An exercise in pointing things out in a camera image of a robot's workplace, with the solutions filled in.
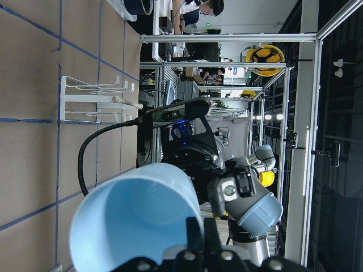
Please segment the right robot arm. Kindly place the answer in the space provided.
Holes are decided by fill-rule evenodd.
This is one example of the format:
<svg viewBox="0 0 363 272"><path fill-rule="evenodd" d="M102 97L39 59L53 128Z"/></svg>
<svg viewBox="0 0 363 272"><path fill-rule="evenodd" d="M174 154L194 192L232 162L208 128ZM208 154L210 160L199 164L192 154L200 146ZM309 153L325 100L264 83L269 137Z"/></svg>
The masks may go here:
<svg viewBox="0 0 363 272"><path fill-rule="evenodd" d="M229 153L205 117L161 128L162 162L184 171L191 179L198 202L209 203L214 216L227 214L229 238L244 250L254 265L269 257L267 233L282 216L283 208L260 178L276 159L269 145L237 158Z"/></svg>

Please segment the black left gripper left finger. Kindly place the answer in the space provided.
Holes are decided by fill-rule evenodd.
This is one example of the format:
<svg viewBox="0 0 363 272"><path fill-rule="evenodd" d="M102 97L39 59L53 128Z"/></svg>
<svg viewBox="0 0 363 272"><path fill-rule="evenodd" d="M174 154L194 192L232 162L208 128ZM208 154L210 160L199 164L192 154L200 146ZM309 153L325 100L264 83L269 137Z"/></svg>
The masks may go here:
<svg viewBox="0 0 363 272"><path fill-rule="evenodd" d="M195 217L188 217L186 219L186 230L187 249L195 252L202 252L204 250L204 237Z"/></svg>

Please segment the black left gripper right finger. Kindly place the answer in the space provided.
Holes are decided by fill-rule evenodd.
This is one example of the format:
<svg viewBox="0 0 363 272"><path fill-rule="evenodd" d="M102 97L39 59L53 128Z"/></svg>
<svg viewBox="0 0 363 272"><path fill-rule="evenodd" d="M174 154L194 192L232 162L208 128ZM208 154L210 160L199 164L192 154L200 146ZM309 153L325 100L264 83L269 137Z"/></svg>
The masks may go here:
<svg viewBox="0 0 363 272"><path fill-rule="evenodd" d="M217 223L214 218L204 219L205 249L208 253L219 253L222 250Z"/></svg>

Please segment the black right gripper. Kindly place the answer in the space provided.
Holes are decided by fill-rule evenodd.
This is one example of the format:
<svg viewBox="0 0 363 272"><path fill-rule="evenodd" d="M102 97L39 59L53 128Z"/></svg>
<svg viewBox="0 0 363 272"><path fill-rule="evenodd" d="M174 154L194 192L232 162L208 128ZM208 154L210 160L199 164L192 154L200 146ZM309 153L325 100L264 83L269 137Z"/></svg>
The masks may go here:
<svg viewBox="0 0 363 272"><path fill-rule="evenodd" d="M209 183L223 176L225 170L207 119L200 117L196 121L202 125L202 133L191 134L189 121L173 124L171 128L161 128L161 162L172 164L186 173L191 178L199 203L203 204L209 201ZM256 194L252 168L246 160L232 158L225 161L225 167L232 171L240 197L247 198Z"/></svg>

